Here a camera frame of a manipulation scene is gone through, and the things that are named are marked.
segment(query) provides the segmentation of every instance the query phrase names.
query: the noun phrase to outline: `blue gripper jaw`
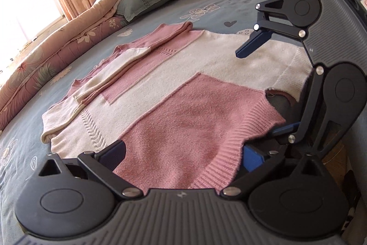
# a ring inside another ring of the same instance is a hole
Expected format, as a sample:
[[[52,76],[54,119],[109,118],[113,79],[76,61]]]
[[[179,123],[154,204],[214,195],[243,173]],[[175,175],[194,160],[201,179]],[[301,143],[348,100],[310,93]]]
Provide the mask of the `blue gripper jaw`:
[[[236,50],[236,57],[245,58],[266,43],[272,37],[273,32],[267,29],[259,29],[254,31],[247,42]]]

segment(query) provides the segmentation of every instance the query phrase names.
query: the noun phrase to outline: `cable knit pattern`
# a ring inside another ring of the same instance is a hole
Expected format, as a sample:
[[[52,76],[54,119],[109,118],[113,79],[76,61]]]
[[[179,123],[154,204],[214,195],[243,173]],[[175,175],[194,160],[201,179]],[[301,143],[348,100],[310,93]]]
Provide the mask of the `cable knit pattern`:
[[[172,55],[175,54],[176,50],[161,48],[158,50],[161,54]]]
[[[93,143],[94,151],[99,152],[103,150],[107,146],[106,140],[103,138],[102,134],[98,130],[97,125],[93,121],[93,118],[87,108],[84,108],[80,112],[80,116],[83,120],[85,128],[87,129],[90,140]]]

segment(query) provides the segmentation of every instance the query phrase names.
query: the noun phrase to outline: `blue bedsheet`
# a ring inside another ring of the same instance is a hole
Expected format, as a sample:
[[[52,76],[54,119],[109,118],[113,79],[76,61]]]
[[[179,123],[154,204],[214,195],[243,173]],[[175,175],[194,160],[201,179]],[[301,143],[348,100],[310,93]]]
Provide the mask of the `blue bedsheet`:
[[[175,0],[145,15],[98,43],[48,82],[10,122],[0,136],[0,244],[11,245],[22,236],[14,214],[28,178],[44,162],[50,145],[41,143],[42,114],[60,101],[75,78],[81,79],[120,44],[134,41],[162,23],[192,21],[196,30],[242,33],[256,22],[255,5],[265,0]],[[273,37],[289,41],[279,36]]]

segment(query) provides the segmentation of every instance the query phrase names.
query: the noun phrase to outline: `pink and white sweater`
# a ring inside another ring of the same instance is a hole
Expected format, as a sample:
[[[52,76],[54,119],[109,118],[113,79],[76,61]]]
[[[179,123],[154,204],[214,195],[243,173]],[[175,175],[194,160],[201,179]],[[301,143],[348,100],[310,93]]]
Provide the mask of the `pink and white sweater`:
[[[117,46],[43,114],[41,140],[62,158],[126,143],[115,173],[149,188],[215,188],[233,179],[245,141],[284,119],[266,89],[297,101],[311,72],[303,48],[269,41],[245,59],[248,36],[160,25]]]

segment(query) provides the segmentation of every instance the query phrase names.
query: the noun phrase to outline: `gray ribbed surface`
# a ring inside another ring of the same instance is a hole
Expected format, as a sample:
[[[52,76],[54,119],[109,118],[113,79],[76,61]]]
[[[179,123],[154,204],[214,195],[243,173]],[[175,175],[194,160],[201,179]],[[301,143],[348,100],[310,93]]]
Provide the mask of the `gray ribbed surface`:
[[[313,64],[351,62],[367,74],[367,32],[344,0],[321,0],[319,20],[304,40]]]
[[[323,241],[294,242],[272,236],[255,224],[240,202],[218,197],[214,190],[151,190],[148,197],[122,204],[109,222],[84,238],[38,241],[27,236],[17,245],[342,245]]]

